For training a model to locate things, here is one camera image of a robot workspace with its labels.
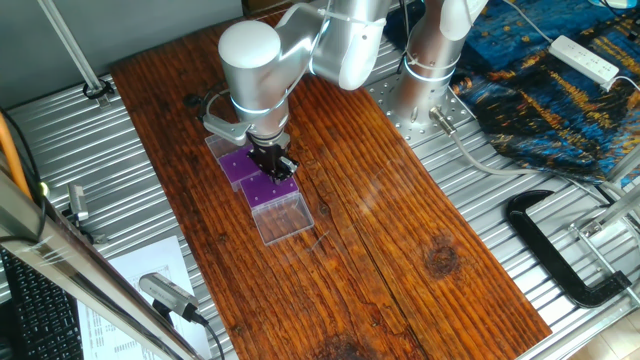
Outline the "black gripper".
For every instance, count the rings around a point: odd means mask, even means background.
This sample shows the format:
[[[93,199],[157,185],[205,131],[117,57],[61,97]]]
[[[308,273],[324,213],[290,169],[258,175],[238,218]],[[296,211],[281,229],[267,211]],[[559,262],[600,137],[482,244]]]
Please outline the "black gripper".
[[[249,136],[253,149],[249,153],[249,158],[266,173],[273,183],[280,183],[291,178],[299,163],[288,157],[290,136],[279,134],[274,138],[259,138]]]

